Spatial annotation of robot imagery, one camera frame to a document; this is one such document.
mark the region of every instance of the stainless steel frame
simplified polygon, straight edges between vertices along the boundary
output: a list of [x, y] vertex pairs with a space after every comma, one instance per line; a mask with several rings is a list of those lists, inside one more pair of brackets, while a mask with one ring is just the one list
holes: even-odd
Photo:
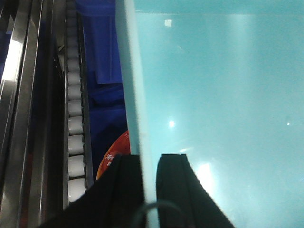
[[[41, 18], [41, 4], [35, 1], [32, 4], [33, 13], [30, 16], [28, 26], [28, 37], [24, 43], [26, 35], [26, 27], [29, 15], [29, 0], [20, 3], [20, 10], [16, 16], [16, 23], [9, 46], [8, 58], [6, 61], [3, 81], [1, 84], [2, 92], [10, 93], [11, 96], [2, 93], [1, 101], [9, 99], [10, 101], [1, 102], [0, 114], [6, 114], [6, 131], [7, 136], [10, 133], [10, 119], [12, 107], [14, 105], [14, 96], [17, 89], [18, 79], [19, 91], [15, 107], [14, 123], [11, 129], [10, 148], [7, 157], [7, 165], [5, 169], [5, 177], [3, 184], [3, 196], [1, 204], [1, 225], [3, 227], [20, 226], [21, 209], [23, 203], [24, 183], [25, 183], [25, 167], [29, 148], [29, 129], [30, 116], [32, 110], [33, 83], [35, 75], [37, 43], [39, 35], [39, 25]], [[25, 44], [22, 69], [19, 73], [21, 65], [22, 50]], [[13, 55], [18, 54], [18, 61]], [[4, 113], [4, 108], [8, 107], [8, 112]], [[5, 144], [2, 144], [2, 154], [6, 151]]]

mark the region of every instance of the metal rail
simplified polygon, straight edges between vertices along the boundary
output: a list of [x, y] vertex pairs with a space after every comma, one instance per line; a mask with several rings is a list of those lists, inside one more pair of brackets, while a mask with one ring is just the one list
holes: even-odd
[[54, 1], [44, 0], [42, 68], [35, 97], [35, 130], [28, 228], [39, 226], [62, 210], [63, 77], [56, 51]]
[[78, 40], [79, 40], [79, 53], [80, 53], [80, 74], [82, 79], [82, 93], [83, 93], [83, 108], [84, 108], [84, 135], [85, 135], [85, 177], [86, 188], [93, 185], [93, 166], [92, 166], [92, 151], [91, 151], [91, 133], [90, 133], [90, 114], [89, 114], [89, 101], [87, 90], [87, 74], [86, 74], [86, 51], [83, 25], [80, 15], [77, 16], [78, 20]]
[[[22, 65], [23, 48], [26, 42], [27, 27], [29, 21], [29, 11], [31, 7], [31, 0], [23, 0], [20, 2], [18, 12], [16, 14], [15, 26], [12, 32], [6, 63], [2, 75], [0, 85], [0, 189], [2, 190], [4, 168], [6, 162], [6, 155], [9, 147], [9, 136], [11, 130], [11, 120], [13, 116], [13, 109], [15, 105], [15, 97], [18, 87], [18, 80], [21, 74], [20, 67]], [[9, 209], [3, 210], [9, 203], [6, 195], [2, 195], [1, 206], [1, 223], [5, 219], [5, 214], [12, 213], [16, 208], [12, 205]], [[15, 219], [9, 219], [9, 223], [16, 222]]]
[[[24, 1], [27, 4], [24, 8], [30, 6], [30, 1]], [[22, 70], [20, 73], [19, 91], [15, 107], [14, 123], [11, 130], [10, 137], [10, 149], [7, 158], [5, 178], [3, 184], [3, 197], [1, 205], [1, 225], [3, 227], [19, 227], [21, 223], [21, 210], [23, 205], [24, 197], [24, 184], [26, 173], [26, 162], [29, 149], [29, 135], [31, 125], [31, 111], [33, 103], [33, 92], [34, 92], [34, 79], [35, 79], [35, 68], [37, 58], [37, 43], [40, 28], [41, 19], [41, 2], [34, 1], [31, 8], [32, 14], [30, 15], [29, 26], [28, 26], [28, 37], [25, 43], [24, 57]], [[19, 29], [23, 31], [22, 38], [25, 35], [24, 28], [21, 28], [24, 23], [18, 21], [18, 14], [16, 18], [16, 24], [13, 31], [13, 38], [11, 41], [12, 47], [16, 51], [21, 53], [23, 43], [18, 43], [18, 39], [15, 39], [14, 32], [18, 32]], [[8, 55], [8, 59], [5, 67], [9, 67], [12, 63], [12, 56]], [[10, 91], [15, 92], [17, 86], [17, 68], [19, 63], [15, 64], [15, 74], [8, 74], [6, 68], [4, 77], [4, 83], [6, 80], [12, 83]]]

